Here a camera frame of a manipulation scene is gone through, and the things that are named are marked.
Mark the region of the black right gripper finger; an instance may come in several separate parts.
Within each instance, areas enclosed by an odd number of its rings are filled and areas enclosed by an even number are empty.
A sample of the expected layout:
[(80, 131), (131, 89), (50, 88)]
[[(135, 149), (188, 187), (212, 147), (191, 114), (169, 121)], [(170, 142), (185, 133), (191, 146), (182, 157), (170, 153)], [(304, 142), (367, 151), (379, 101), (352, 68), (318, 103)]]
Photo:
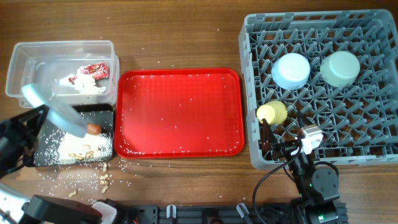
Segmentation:
[(267, 120), (262, 119), (262, 152), (273, 151), (276, 148), (278, 141)]
[(300, 128), (304, 126), (313, 125), (314, 122), (311, 122), (304, 114), (302, 114), (299, 110), (297, 110), (297, 121)]

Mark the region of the yellow cup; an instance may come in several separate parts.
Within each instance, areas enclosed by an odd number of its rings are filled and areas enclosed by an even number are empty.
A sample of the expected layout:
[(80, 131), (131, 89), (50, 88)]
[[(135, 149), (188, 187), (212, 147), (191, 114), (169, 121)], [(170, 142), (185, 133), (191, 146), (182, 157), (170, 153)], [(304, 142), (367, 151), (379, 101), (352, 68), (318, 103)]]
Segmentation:
[(281, 101), (270, 101), (258, 107), (256, 116), (262, 124), (264, 120), (267, 124), (282, 124), (287, 118), (287, 108)]

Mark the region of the light blue plate with rice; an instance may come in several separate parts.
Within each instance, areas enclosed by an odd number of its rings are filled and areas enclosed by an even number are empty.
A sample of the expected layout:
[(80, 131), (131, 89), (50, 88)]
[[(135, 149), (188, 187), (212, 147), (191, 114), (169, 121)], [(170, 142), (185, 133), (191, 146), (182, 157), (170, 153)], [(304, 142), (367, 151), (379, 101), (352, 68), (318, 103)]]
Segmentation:
[(47, 107), (46, 118), (60, 129), (76, 137), (83, 138), (88, 132), (87, 122), (71, 106), (55, 96), (55, 93), (39, 84), (28, 84), (21, 89), (24, 98), (34, 108)]

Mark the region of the light blue bowl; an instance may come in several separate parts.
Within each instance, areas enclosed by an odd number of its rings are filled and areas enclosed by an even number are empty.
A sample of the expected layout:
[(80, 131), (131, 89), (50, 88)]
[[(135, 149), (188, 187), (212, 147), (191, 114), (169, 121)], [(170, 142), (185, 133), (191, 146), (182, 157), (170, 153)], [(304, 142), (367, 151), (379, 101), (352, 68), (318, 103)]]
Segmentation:
[(303, 55), (289, 53), (273, 64), (271, 75), (279, 87), (297, 90), (308, 82), (310, 63)]

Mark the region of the orange carrot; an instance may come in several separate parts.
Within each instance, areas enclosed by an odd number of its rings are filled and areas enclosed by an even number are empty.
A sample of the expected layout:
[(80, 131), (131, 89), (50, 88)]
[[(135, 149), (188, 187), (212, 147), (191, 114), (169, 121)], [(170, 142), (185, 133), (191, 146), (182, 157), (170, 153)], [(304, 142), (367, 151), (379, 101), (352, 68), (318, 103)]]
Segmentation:
[(87, 133), (88, 134), (96, 136), (96, 135), (101, 134), (101, 132), (102, 132), (101, 126), (99, 126), (97, 124), (92, 124), (92, 123), (87, 124)]

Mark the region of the mint green bowl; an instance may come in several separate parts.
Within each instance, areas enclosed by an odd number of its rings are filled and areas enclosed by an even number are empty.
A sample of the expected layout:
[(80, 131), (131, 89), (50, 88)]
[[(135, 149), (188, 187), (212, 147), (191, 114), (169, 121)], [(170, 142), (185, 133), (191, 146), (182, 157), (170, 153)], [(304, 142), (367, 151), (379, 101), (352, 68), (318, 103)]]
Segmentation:
[(333, 87), (343, 88), (352, 85), (359, 71), (359, 60), (347, 51), (338, 51), (327, 56), (320, 65), (322, 78)]

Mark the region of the white napkin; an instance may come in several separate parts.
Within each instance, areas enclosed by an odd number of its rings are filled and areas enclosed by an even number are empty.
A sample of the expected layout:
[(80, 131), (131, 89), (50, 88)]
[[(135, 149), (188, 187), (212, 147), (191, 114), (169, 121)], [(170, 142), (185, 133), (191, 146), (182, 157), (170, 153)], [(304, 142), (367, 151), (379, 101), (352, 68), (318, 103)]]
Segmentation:
[(69, 74), (69, 76), (61, 79), (59, 84), (61, 86), (72, 87), (81, 94), (102, 94), (106, 90), (105, 86), (97, 86), (96, 80), (92, 76), (86, 75), (84, 73)]

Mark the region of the red snack wrapper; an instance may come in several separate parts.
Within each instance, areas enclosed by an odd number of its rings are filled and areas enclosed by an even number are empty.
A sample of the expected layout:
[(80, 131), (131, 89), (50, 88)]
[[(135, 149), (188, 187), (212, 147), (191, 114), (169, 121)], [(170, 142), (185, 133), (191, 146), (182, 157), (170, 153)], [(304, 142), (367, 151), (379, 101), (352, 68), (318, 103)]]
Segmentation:
[(95, 80), (101, 80), (109, 77), (109, 68), (104, 62), (82, 66), (76, 71), (76, 75), (68, 78), (68, 81), (74, 84), (78, 74), (89, 75)]

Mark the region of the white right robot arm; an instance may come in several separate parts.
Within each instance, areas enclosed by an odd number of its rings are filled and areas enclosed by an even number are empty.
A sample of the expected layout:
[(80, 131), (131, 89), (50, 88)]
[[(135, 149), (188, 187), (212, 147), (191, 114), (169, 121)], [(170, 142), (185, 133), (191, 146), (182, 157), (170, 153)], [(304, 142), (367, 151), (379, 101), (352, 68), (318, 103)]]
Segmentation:
[(278, 170), (289, 168), (299, 197), (290, 202), (290, 219), (294, 223), (348, 223), (346, 204), (338, 201), (339, 171), (331, 162), (314, 162), (311, 152), (323, 141), (323, 132), (301, 112), (296, 112), (300, 126), (297, 137), (279, 143), (270, 124), (262, 118), (263, 151), (272, 151), (285, 162), (268, 172), (255, 186), (252, 195), (253, 209), (261, 184)]

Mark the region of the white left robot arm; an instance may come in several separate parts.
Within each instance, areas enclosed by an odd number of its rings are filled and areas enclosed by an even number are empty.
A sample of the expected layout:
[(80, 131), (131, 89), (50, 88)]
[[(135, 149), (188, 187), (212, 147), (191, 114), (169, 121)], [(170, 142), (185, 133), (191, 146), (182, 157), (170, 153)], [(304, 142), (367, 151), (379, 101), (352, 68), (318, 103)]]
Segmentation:
[[(42, 105), (1, 121), (1, 177), (33, 160), (32, 148), (49, 113)], [(3, 187), (7, 200), (1, 202), (1, 218), (8, 223), (101, 223), (103, 215), (93, 207), (74, 200), (34, 195), (24, 198)]]

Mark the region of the black waste bin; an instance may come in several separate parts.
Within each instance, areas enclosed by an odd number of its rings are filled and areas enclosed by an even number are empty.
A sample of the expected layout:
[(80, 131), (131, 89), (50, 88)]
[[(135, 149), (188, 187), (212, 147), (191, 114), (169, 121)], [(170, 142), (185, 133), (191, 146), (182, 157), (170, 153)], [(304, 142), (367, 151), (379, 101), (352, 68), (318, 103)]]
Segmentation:
[[(97, 104), (97, 105), (81, 105), (75, 106), (77, 112), (79, 112), (80, 117), (84, 119), (87, 123), (93, 123), (101, 126), (102, 131), (108, 130), (112, 131), (114, 135), (114, 110), (109, 104)], [(42, 131), (46, 127), (55, 127), (50, 121), (46, 121), (42, 126)]]

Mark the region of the grey dishwasher rack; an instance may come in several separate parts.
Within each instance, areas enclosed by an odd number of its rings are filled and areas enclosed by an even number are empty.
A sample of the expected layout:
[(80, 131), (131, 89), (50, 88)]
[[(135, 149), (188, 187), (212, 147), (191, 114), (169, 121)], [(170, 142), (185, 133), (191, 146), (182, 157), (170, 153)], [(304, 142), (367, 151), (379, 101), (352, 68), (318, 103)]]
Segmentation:
[[(327, 84), (320, 73), (335, 52), (352, 53), (360, 64), (355, 82), (344, 88)], [(285, 90), (271, 77), (273, 64), (289, 53), (310, 64), (308, 82)], [(279, 100), (288, 110), (285, 123), (272, 130), (279, 142), (296, 137), (303, 113), (324, 133), (314, 149), (316, 161), (336, 165), (397, 162), (397, 28), (385, 9), (250, 14), (239, 33), (241, 71), (246, 85), (246, 117), (251, 164), (260, 170), (280, 164), (262, 152), (262, 126), (256, 111)]]

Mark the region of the pile of rice and peanuts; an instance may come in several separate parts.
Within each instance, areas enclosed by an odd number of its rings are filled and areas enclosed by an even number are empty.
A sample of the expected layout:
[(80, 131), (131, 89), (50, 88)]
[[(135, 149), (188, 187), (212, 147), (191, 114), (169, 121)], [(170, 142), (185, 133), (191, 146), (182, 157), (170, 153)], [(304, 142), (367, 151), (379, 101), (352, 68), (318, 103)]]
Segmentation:
[(34, 165), (40, 167), (104, 162), (112, 156), (112, 131), (103, 130), (96, 136), (86, 134), (85, 137), (78, 138), (59, 128), (48, 126), (40, 132)]

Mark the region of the peanut on table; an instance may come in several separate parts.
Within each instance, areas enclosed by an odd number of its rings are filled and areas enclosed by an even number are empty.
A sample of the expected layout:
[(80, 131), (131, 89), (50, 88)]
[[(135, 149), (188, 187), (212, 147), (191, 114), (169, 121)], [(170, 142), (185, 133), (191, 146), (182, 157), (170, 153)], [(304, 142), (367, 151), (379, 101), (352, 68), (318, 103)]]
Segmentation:
[(78, 191), (77, 191), (77, 190), (74, 190), (74, 191), (72, 191), (72, 192), (68, 195), (68, 197), (69, 197), (69, 198), (72, 198), (72, 197), (74, 197), (77, 193), (78, 193)]
[(108, 177), (109, 177), (109, 175), (108, 175), (108, 174), (105, 174), (105, 175), (101, 175), (101, 176), (99, 177), (99, 179), (100, 179), (100, 180), (106, 180)]

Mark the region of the peanut shell on table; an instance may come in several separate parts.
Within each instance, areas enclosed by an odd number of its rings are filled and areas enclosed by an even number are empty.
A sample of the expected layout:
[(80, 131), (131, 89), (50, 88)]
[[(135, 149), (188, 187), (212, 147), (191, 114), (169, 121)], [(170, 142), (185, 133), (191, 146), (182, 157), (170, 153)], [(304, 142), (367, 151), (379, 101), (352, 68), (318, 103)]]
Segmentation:
[(102, 188), (101, 188), (101, 193), (102, 193), (102, 194), (105, 194), (106, 191), (108, 190), (108, 188), (109, 188), (108, 184), (103, 184), (103, 185), (102, 185)]

